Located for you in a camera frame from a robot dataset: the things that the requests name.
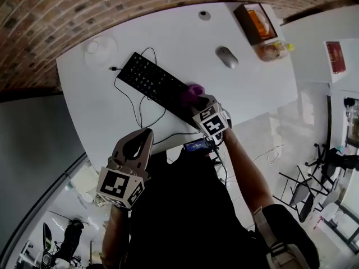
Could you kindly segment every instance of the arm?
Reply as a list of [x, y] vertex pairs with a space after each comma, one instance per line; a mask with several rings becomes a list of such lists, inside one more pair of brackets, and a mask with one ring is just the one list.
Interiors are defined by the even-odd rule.
[[102, 243], [102, 263], [105, 268], [118, 268], [128, 246], [128, 212], [112, 206]]
[[253, 213], [259, 207], [264, 208], [274, 204], [263, 175], [248, 157], [230, 128], [224, 131], [223, 138], [231, 158], [238, 185], [249, 210]]

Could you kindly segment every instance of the black shirt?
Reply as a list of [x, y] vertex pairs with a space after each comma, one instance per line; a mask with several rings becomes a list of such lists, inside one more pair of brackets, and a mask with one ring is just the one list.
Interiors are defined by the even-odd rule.
[[[264, 242], [240, 224], [209, 158], [182, 152], [171, 165], [166, 159], [153, 157], [147, 168], [153, 178], [132, 210], [126, 268], [267, 268]], [[263, 212], [274, 234], [298, 239], [319, 267], [315, 246], [283, 206]]]

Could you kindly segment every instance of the purple object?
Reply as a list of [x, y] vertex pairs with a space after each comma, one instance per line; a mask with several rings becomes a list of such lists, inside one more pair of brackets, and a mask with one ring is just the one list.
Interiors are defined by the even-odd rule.
[[196, 105], [199, 102], [198, 96], [205, 93], [201, 85], [193, 84], [188, 86], [188, 90], [180, 96], [183, 106]]

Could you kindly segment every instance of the bag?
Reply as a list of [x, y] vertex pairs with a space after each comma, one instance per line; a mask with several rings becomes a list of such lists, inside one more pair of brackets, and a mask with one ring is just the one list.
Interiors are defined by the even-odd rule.
[[254, 222], [269, 248], [266, 260], [270, 269], [310, 269], [296, 245], [284, 244], [273, 234], [262, 207], [254, 212]]

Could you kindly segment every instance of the person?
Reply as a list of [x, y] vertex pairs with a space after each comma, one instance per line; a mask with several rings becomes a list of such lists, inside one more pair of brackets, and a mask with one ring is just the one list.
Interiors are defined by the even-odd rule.
[[[309, 267], [319, 268], [315, 245], [287, 209], [274, 203], [231, 129], [224, 131], [223, 140], [250, 212], [262, 208], [275, 236], [295, 244]], [[263, 239], [240, 224], [209, 157], [182, 151], [167, 164], [164, 152], [151, 157], [147, 171], [152, 179], [131, 218], [124, 209], [111, 209], [103, 240], [105, 268], [268, 268]]]

